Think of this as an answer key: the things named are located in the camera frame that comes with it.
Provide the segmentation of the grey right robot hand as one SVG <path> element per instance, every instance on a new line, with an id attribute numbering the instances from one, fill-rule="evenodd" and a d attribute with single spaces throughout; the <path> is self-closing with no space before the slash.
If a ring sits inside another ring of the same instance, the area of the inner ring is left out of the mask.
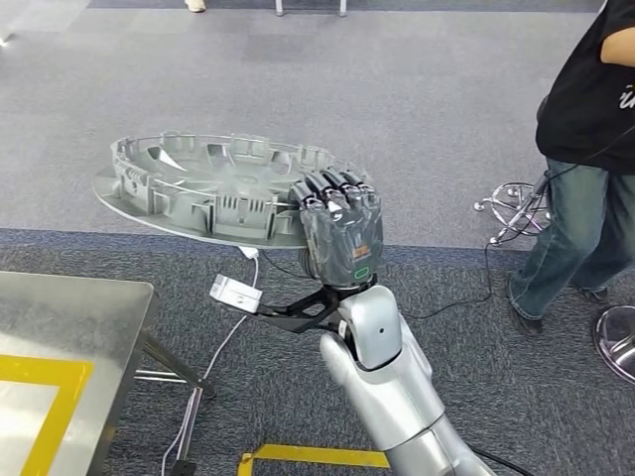
<path id="1" fill-rule="evenodd" d="M 308 173 L 293 183 L 307 248 L 299 253 L 309 277 L 352 289 L 370 281 L 384 249 L 381 196 L 353 170 Z"/>

